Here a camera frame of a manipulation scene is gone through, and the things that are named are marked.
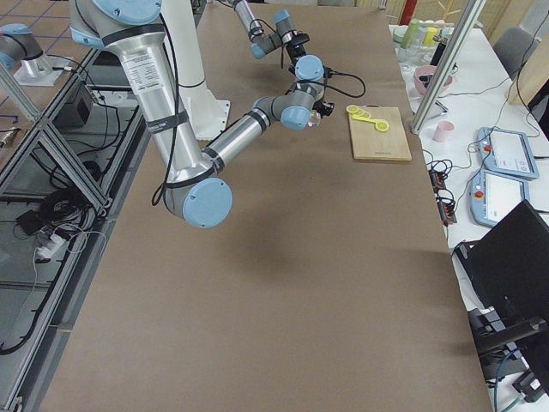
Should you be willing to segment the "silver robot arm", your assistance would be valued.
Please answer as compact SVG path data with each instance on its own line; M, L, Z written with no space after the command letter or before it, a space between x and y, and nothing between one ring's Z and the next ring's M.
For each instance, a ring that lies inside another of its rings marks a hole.
M305 43L310 38L294 25L287 9L274 14L274 27L253 14L248 1L220 1L234 10L250 41L250 50L256 59L266 57L277 49L284 49L295 64L306 55Z
M278 11L273 32L265 34L248 2L230 5L243 23L254 57L285 50L295 80L283 95L256 100L249 112L200 148L180 95L180 61L163 46L175 40L165 20L166 6L160 1L69 4L73 40L118 58L166 164L164 181L152 202L162 201L173 215L199 228L219 225L232 208L232 190L219 177L227 162L275 122L303 130L334 110L324 99L326 68L319 57L306 52L309 37L296 29L288 11Z

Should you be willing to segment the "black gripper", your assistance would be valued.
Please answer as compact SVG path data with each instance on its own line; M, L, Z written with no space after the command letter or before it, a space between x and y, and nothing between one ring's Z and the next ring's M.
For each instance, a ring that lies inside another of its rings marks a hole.
M315 103L315 111L319 114L320 118L329 117L335 109L335 104L326 102L325 100L318 100Z

